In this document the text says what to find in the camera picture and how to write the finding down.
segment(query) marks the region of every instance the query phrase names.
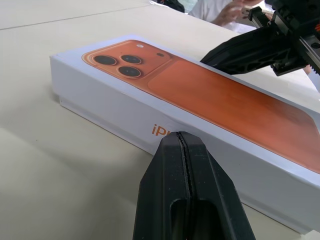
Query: product box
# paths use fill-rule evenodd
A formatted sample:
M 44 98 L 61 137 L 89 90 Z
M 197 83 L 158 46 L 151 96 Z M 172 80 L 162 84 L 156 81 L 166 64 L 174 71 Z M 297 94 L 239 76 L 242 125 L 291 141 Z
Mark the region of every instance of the product box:
M 320 231 L 320 114 L 133 35 L 50 62 L 63 107 L 151 154 L 170 132 L 196 135 L 243 203 Z

